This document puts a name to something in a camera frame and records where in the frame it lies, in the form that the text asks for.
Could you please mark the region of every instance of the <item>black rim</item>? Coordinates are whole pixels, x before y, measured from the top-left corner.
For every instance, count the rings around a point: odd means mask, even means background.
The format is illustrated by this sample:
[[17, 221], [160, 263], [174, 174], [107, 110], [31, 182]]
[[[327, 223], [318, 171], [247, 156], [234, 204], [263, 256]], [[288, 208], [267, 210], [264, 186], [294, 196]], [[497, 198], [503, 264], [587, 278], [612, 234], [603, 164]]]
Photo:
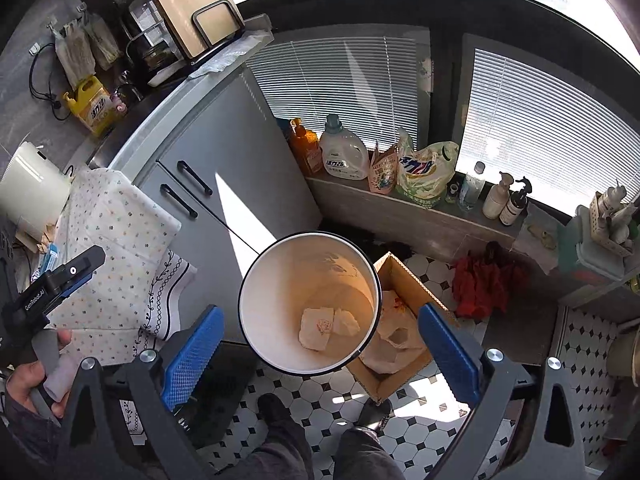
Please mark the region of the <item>black rim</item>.
[[[331, 368], [329, 370], [324, 370], [322, 373], [315, 374], [315, 375], [293, 374], [293, 373], [291, 373], [291, 372], [289, 372], [287, 370], [283, 370], [282, 368], [279, 368], [279, 367], [273, 365], [267, 359], [263, 358], [258, 353], [258, 351], [251, 345], [251, 343], [249, 342], [249, 338], [246, 336], [246, 333], [244, 332], [244, 326], [242, 325], [242, 317], [240, 316], [240, 298], [242, 296], [242, 289], [244, 288], [244, 280], [246, 280], [246, 277], [249, 275], [249, 273], [251, 273], [251, 270], [254, 268], [254, 265], [256, 264], [256, 262], [261, 258], [261, 256], [264, 253], [266, 253], [274, 245], [279, 244], [279, 243], [281, 243], [284, 240], [287, 240], [289, 238], [294, 238], [296, 236], [307, 235], [307, 234], [329, 235], [329, 236], [331, 236], [333, 238], [338, 238], [338, 240], [341, 240], [341, 241], [345, 242], [347, 245], [349, 245], [350, 247], [352, 247], [357, 253], [360, 254], [360, 256], [363, 257], [365, 263], [369, 266], [369, 269], [371, 270], [371, 272], [372, 272], [372, 274], [374, 276], [374, 280], [375, 280], [374, 283], [377, 285], [377, 289], [378, 289], [378, 311], [376, 312], [376, 319], [373, 322], [373, 327], [371, 329], [371, 332], [367, 336], [367, 338], [361, 343], [360, 347], [352, 355], [350, 355], [349, 357], [347, 357], [346, 359], [344, 359], [343, 361], [341, 361], [340, 363], [335, 365], [335, 367], [333, 367], [333, 368]], [[316, 377], [318, 375], [330, 374], [330, 373], [333, 373], [335, 371], [338, 371], [340, 368], [343, 368], [344, 366], [349, 364], [351, 361], [353, 361], [355, 358], [357, 358], [360, 355], [360, 353], [366, 348], [366, 346], [371, 341], [371, 338], [373, 338], [373, 335], [374, 335], [376, 329], [378, 328], [378, 323], [380, 322], [380, 315], [381, 314], [382, 314], [382, 286], [380, 285], [380, 279], [378, 277], [378, 273], [376, 272], [376, 268], [373, 266], [373, 263], [371, 262], [369, 257], [362, 251], [362, 249], [359, 248], [356, 244], [354, 244], [350, 240], [347, 240], [347, 238], [345, 238], [343, 236], [340, 236], [340, 235], [337, 235], [337, 234], [334, 234], [334, 233], [330, 233], [330, 232], [327, 232], [327, 231], [300, 231], [300, 232], [293, 233], [291, 235], [285, 236], [284, 238], [281, 238], [280, 240], [276, 240], [273, 244], [271, 244], [269, 247], [267, 247], [265, 250], [263, 250], [258, 255], [258, 257], [254, 260], [254, 262], [251, 264], [251, 266], [249, 266], [249, 269], [247, 270], [246, 274], [244, 275], [244, 278], [242, 278], [242, 283], [240, 285], [240, 292], [238, 293], [238, 323], [240, 325], [240, 330], [242, 332], [242, 336], [244, 337], [244, 339], [246, 339], [247, 343], [251, 347], [251, 350], [253, 350], [262, 361], [267, 363], [274, 370], [282, 372], [283, 374], [296, 376], [296, 377]]]

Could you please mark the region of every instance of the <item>cardboard box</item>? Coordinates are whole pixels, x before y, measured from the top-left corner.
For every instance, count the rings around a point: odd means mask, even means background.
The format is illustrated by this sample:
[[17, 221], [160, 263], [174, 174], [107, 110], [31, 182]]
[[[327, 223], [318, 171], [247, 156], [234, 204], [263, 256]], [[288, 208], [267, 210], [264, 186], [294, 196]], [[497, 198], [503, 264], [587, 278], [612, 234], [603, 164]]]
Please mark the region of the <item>cardboard box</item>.
[[[433, 303], [444, 311], [444, 317], [449, 320], [453, 326], [458, 326], [454, 314], [447, 310], [447, 307], [431, 294], [420, 280], [416, 278], [398, 258], [393, 256], [393, 254], [385, 254], [385, 256], [374, 264], [374, 267], [376, 267], [382, 290], [394, 290], [412, 310], [416, 318], [418, 317], [420, 307], [425, 303]], [[426, 349], [411, 364], [405, 366], [395, 374], [377, 374], [367, 368], [359, 357], [347, 364], [347, 368], [367, 391], [369, 397], [379, 404], [406, 384], [409, 379], [432, 360], [431, 352], [429, 352], [429, 349]]]

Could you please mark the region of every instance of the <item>laundry detergent bottle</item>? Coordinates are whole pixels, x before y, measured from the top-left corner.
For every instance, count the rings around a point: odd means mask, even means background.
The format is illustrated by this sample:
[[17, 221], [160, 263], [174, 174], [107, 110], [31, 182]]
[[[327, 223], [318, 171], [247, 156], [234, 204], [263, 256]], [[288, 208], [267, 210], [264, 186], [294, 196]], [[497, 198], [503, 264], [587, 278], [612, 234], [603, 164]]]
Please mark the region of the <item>laundry detergent bottle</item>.
[[360, 138], [342, 126], [337, 114], [326, 117], [320, 137], [326, 172], [349, 180], [362, 180], [369, 171], [369, 152]]

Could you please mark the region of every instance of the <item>person's leg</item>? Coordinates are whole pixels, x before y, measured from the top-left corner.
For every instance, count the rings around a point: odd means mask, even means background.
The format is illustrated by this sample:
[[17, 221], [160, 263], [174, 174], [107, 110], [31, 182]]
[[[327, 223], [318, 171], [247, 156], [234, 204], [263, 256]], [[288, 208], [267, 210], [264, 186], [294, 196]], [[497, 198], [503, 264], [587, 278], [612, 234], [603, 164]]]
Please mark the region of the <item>person's leg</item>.
[[396, 462], [378, 441], [377, 430], [390, 413], [388, 400], [381, 406], [367, 401], [356, 425], [340, 438], [334, 480], [404, 480]]
[[280, 399], [264, 394], [258, 408], [267, 423], [264, 442], [248, 457], [219, 474], [221, 480], [314, 480], [311, 448], [305, 430]]

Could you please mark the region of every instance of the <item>black shoe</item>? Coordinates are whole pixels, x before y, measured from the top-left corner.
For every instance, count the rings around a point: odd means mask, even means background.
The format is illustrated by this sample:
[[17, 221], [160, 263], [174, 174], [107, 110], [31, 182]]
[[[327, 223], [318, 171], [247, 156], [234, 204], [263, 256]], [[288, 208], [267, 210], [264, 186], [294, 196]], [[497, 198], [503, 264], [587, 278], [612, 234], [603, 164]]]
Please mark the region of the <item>black shoe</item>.
[[291, 412], [275, 394], [263, 394], [258, 397], [258, 409], [267, 425], [291, 418]]
[[373, 400], [367, 399], [360, 412], [356, 426], [369, 428], [379, 433], [384, 430], [389, 418], [391, 418], [391, 401], [389, 399], [385, 399], [379, 406]]

